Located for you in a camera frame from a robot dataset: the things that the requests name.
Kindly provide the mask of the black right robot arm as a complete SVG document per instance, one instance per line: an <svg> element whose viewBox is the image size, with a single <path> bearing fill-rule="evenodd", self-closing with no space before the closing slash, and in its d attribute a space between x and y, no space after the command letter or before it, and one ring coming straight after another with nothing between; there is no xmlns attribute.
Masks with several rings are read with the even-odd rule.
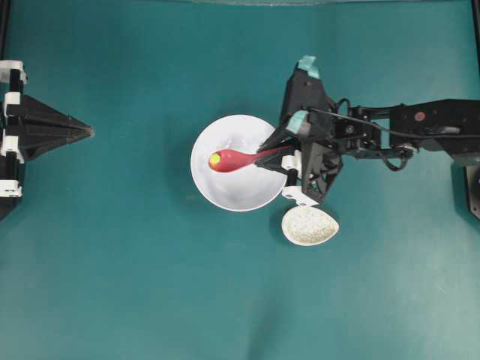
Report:
<svg viewBox="0 0 480 360"><path fill-rule="evenodd" d="M323 203L345 156L403 170L420 149L445 152L463 167L479 163L479 102L437 100L373 108L301 105L260 146L255 165L284 173L289 186Z"/></svg>

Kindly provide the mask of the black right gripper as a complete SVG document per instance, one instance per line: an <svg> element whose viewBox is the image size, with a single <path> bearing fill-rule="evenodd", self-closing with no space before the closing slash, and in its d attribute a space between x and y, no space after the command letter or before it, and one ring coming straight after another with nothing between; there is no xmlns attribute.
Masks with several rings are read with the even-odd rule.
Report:
<svg viewBox="0 0 480 360"><path fill-rule="evenodd" d="M297 206L323 204L342 169L341 156L317 142L302 142L285 127L278 127L256 150L257 167L287 175L282 196Z"/></svg>

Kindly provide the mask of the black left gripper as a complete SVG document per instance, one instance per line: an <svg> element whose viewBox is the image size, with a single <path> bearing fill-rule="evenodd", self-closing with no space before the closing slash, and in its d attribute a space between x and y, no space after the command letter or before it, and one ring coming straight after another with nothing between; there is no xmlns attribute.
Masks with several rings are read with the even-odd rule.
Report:
<svg viewBox="0 0 480 360"><path fill-rule="evenodd" d="M1 60L1 83L8 85L1 102L1 219L22 201L27 161L94 136L93 128L23 94L27 81L22 61ZM70 129L54 133L20 133L20 119L36 125Z"/></svg>

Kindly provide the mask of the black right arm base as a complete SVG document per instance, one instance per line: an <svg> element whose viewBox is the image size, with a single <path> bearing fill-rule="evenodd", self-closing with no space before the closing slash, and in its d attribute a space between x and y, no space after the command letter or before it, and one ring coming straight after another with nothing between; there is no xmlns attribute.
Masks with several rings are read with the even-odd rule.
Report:
<svg viewBox="0 0 480 360"><path fill-rule="evenodd" d="M453 163L450 170L455 211L468 224L479 227L479 165Z"/></svg>

